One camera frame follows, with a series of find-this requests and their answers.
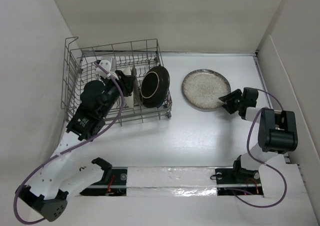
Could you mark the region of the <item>cream divided dish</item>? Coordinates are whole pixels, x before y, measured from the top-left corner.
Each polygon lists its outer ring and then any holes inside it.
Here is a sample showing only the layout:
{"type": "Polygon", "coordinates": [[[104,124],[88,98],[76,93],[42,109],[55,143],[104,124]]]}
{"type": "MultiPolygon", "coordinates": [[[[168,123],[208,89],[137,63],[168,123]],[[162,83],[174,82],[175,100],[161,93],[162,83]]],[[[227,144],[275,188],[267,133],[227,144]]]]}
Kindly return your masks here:
{"type": "Polygon", "coordinates": [[[132,73],[132,70],[129,66],[125,67],[123,69],[123,73],[126,76],[125,77],[125,85],[126,85],[126,90],[125,90],[125,103],[129,108],[134,107],[134,96],[133,96],[133,87],[134,87],[134,81],[135,77],[132,73]]]}

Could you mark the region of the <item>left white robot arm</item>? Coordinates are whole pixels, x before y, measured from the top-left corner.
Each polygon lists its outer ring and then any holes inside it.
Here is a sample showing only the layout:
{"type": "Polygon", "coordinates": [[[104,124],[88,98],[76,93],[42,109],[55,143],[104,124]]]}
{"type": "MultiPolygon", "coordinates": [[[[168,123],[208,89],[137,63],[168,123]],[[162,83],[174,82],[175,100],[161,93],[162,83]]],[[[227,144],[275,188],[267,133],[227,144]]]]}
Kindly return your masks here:
{"type": "Polygon", "coordinates": [[[79,144],[62,143],[51,158],[32,171],[17,188],[13,211],[20,223],[55,221],[66,209],[69,198],[93,183],[106,184],[111,180],[112,165],[100,157],[71,174],[73,153],[115,124],[125,106],[125,97],[133,92],[135,79],[121,70],[104,71],[99,80],[86,83],[80,105],[66,126],[67,133],[78,136],[79,144]]]}

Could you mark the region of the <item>grey deer pattern plate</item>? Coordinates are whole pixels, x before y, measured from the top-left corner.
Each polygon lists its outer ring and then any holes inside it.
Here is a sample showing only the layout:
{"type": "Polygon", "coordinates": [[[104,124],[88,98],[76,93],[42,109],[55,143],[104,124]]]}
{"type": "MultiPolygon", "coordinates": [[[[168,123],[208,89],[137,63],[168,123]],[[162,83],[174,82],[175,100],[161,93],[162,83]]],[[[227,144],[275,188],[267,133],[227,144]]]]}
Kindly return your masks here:
{"type": "Polygon", "coordinates": [[[140,99],[140,91],[139,91],[139,85],[138,85],[138,76],[137,76],[137,71],[135,66],[133,66],[132,71],[131,71],[131,75],[135,76],[135,81],[133,83],[133,94],[134,94],[134,98],[136,100],[136,102],[141,106],[142,102],[140,99]]]}

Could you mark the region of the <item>speckled round plate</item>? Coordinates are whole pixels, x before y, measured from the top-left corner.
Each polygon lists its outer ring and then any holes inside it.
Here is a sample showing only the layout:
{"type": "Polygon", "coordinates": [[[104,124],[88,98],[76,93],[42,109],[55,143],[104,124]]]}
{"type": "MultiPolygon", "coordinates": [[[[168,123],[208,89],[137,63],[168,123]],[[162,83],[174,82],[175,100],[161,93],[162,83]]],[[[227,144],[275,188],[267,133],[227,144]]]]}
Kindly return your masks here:
{"type": "Polygon", "coordinates": [[[222,106],[220,97],[229,94],[231,86],[222,74],[209,69],[198,69],[185,76],[181,90],[192,106],[209,111],[222,106]]]}

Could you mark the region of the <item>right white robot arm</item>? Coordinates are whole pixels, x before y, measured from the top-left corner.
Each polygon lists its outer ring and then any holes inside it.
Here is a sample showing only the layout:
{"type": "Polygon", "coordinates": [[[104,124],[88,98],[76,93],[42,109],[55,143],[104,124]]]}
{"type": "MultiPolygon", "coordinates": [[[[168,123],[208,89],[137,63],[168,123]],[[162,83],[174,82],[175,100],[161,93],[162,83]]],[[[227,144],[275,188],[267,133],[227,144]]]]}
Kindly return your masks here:
{"type": "Polygon", "coordinates": [[[247,152],[233,163],[231,177],[243,182],[258,174],[259,167],[278,154],[295,151],[298,146],[296,115],[293,111],[257,108],[261,89],[245,87],[219,98],[229,113],[238,112],[252,125],[246,142],[247,152]]]}

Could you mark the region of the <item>cream plate brown rim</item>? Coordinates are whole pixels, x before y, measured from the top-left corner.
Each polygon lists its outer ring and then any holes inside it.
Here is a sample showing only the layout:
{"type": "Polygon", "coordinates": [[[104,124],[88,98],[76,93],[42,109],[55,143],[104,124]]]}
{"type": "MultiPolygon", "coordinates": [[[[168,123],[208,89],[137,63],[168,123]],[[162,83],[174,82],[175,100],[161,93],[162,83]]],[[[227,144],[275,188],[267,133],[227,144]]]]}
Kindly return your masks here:
{"type": "Polygon", "coordinates": [[[140,87],[142,104],[147,108],[159,108],[165,101],[170,87],[170,75],[163,66],[151,68],[144,76],[140,87]]]}

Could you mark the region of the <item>blue leaf shaped plate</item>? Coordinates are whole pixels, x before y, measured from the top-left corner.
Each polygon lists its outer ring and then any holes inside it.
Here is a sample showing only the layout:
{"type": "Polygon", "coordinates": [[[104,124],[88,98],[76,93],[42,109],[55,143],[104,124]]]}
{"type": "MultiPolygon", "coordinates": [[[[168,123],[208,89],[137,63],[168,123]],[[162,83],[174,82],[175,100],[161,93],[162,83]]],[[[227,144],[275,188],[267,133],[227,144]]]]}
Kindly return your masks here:
{"type": "Polygon", "coordinates": [[[160,107],[164,106],[165,108],[168,107],[168,101],[164,100],[163,102],[159,103],[156,108],[159,109],[160,107]]]}

